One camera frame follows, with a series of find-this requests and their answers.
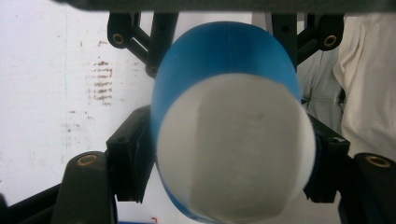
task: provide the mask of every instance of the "black metal bracket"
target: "black metal bracket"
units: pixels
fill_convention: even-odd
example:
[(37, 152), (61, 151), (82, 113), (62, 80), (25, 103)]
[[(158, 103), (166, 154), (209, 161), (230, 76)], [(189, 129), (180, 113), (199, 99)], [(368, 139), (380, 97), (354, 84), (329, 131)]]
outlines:
[[(140, 28), (140, 12), (110, 12), (107, 39), (118, 49), (128, 49), (146, 65), (146, 73), (156, 77), (163, 57), (171, 47), (177, 13), (154, 13), (151, 33)], [(306, 16), (305, 29), (297, 34), (297, 14), (273, 14), (273, 34), (290, 56), (294, 67), (318, 50), (332, 50), (343, 38), (344, 15)]]
[(274, 37), (285, 48), (294, 67), (318, 50), (332, 50), (341, 44), (344, 15), (307, 14), (305, 26), (297, 34), (297, 14), (272, 15)]
[(151, 34), (140, 28), (140, 12), (110, 12), (107, 39), (118, 49), (128, 49), (146, 64), (146, 73), (155, 77), (163, 56), (175, 35), (178, 13), (154, 13)]
[(136, 109), (107, 140), (113, 192), (120, 202), (142, 203), (155, 162), (149, 106)]

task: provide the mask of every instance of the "screw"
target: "screw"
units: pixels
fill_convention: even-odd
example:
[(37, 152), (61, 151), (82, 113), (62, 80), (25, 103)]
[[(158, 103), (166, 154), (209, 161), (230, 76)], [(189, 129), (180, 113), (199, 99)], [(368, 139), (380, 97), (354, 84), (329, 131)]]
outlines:
[(389, 168), (390, 163), (380, 157), (377, 156), (366, 156), (365, 159), (370, 162), (374, 166), (382, 167), (382, 168)]
[(120, 34), (114, 34), (113, 35), (113, 40), (116, 44), (121, 45), (123, 44), (123, 37)]
[(77, 165), (79, 165), (79, 166), (89, 165), (89, 164), (93, 163), (94, 161), (96, 161), (97, 158), (98, 157), (96, 155), (92, 155), (92, 154), (85, 155), (78, 159)]
[(337, 41), (337, 37), (335, 35), (329, 35), (326, 37), (326, 39), (324, 39), (323, 45), (326, 48), (330, 48), (335, 44), (336, 41)]

